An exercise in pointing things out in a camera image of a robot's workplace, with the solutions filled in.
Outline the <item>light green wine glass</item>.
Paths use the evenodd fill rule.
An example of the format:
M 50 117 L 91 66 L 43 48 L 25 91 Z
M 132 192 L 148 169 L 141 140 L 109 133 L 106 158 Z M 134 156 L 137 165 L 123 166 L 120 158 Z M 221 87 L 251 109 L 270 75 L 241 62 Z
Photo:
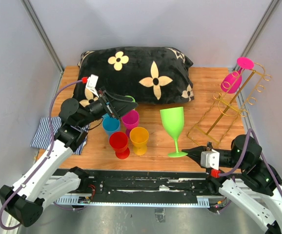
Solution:
M 132 99 L 132 102 L 136 102 L 135 99 L 132 96 L 126 95 L 125 97 Z

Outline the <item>teal glass green base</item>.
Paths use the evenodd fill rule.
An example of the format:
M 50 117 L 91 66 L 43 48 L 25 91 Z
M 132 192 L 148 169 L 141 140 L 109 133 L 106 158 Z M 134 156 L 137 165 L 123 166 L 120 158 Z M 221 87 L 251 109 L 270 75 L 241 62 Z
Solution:
M 121 123 L 116 118 L 106 117 L 102 122 L 102 127 L 108 137 L 111 137 L 113 133 L 121 130 Z

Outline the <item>red wine glass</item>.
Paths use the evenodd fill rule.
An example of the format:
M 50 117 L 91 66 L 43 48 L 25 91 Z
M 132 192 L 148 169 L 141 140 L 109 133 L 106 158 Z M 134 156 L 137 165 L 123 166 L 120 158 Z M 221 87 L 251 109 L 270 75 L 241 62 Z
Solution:
M 123 132 L 115 132 L 109 138 L 109 144 L 115 151 L 115 155 L 119 159 L 126 159 L 130 155 L 128 148 L 128 137 Z

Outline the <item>yellow wine glass orange base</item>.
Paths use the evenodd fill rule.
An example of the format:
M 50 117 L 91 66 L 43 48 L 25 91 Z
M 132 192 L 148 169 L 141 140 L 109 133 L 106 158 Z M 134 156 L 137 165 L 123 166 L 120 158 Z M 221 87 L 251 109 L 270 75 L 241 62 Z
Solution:
M 143 127 L 136 127 L 131 130 L 129 136 L 133 144 L 133 152 L 138 156 L 144 155 L 147 151 L 149 132 Z

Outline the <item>green glass yellow base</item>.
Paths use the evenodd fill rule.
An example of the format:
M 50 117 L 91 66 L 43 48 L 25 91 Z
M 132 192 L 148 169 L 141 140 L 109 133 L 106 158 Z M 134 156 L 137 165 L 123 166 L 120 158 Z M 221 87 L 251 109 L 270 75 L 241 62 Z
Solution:
M 168 153 L 169 157 L 183 157 L 186 152 L 182 152 L 178 147 L 178 138 L 184 128 L 184 108 L 174 107 L 168 109 L 161 109 L 161 122 L 166 132 L 172 137 L 175 143 L 175 152 Z

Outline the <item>pink base wine glass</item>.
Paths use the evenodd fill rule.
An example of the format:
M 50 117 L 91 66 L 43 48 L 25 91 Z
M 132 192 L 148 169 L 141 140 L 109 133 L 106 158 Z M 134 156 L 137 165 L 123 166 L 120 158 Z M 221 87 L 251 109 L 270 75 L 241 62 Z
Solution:
M 246 57 L 239 57 L 237 65 L 240 67 L 237 71 L 228 74 L 221 83 L 221 89 L 229 94 L 236 93 L 242 83 L 242 72 L 250 70 L 254 67 L 254 62 Z

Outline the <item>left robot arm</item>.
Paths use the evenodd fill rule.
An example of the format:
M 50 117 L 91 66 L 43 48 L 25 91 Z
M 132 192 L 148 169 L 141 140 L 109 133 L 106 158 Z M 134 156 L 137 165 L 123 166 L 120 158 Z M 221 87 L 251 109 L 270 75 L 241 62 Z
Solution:
M 98 91 L 98 99 L 82 106 L 76 99 L 66 99 L 60 107 L 61 127 L 51 130 L 50 145 L 38 161 L 12 186 L 0 188 L 0 227 L 11 230 L 2 222 L 7 212 L 19 225 L 29 227 L 41 216 L 43 210 L 68 192 L 84 193 L 90 188 L 89 175 L 74 167 L 56 181 L 46 184 L 57 168 L 83 143 L 87 132 L 84 126 L 101 119 L 105 114 L 120 119 L 138 104 L 130 97 L 115 95 L 105 89 Z

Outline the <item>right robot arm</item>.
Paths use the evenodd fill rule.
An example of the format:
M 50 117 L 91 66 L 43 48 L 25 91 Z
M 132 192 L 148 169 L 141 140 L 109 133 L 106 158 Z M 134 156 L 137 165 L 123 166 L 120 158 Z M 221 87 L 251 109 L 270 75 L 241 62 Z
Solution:
M 250 134 L 239 135 L 230 150 L 214 149 L 211 143 L 183 150 L 206 170 L 205 189 L 211 195 L 223 195 L 247 213 L 266 234 L 282 234 L 282 179 L 266 162 L 262 148 Z M 263 200 L 261 205 L 243 192 L 232 178 L 240 179 Z

